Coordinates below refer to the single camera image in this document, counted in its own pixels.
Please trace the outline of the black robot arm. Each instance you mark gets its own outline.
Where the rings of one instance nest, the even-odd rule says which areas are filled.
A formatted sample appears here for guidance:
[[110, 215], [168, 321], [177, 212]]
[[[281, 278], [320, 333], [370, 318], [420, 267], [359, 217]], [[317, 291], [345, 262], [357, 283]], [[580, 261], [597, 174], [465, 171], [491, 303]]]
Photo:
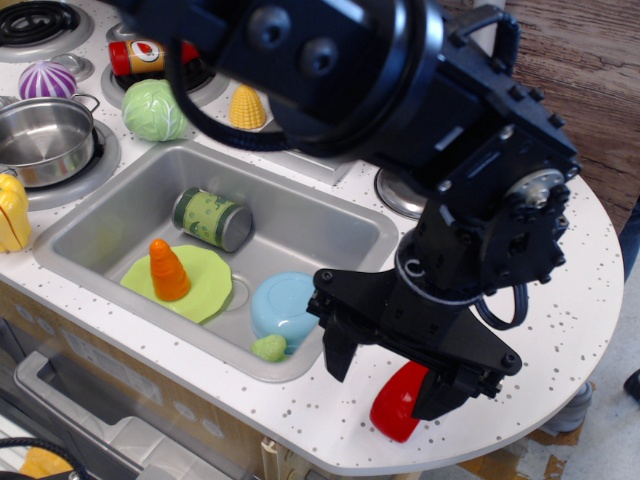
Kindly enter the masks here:
[[323, 269], [309, 309], [343, 380], [359, 345], [427, 368], [413, 407], [433, 420], [494, 397], [520, 357], [487, 296], [548, 282], [568, 182], [580, 170], [561, 117], [512, 75], [518, 22], [486, 5], [450, 18], [433, 1], [120, 1], [122, 20], [167, 50], [182, 112], [253, 151], [361, 159], [426, 207], [393, 269]]

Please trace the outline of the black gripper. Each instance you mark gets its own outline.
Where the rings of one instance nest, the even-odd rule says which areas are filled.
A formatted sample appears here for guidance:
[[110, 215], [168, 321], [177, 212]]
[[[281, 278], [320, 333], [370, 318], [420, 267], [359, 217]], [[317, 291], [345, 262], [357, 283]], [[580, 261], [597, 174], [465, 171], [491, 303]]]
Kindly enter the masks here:
[[469, 398], [495, 397], [521, 357], [471, 312], [411, 285], [394, 268], [378, 273], [320, 269], [308, 309], [324, 330], [325, 368], [343, 382], [360, 345], [377, 345], [429, 369], [412, 417], [436, 420]]

